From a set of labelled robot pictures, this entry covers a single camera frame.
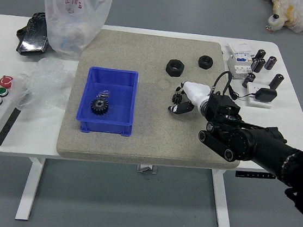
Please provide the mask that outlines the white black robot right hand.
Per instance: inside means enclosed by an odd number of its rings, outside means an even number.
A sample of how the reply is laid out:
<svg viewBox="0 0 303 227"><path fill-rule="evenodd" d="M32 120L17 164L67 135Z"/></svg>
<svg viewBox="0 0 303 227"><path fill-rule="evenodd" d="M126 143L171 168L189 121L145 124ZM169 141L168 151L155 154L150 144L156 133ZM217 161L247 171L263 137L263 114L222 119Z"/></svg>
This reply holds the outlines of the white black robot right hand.
<svg viewBox="0 0 303 227"><path fill-rule="evenodd" d="M182 82L172 96L173 106L168 110L175 114L191 112L195 107L201 115L206 115L206 107L211 88L208 85L194 82Z"/></svg>

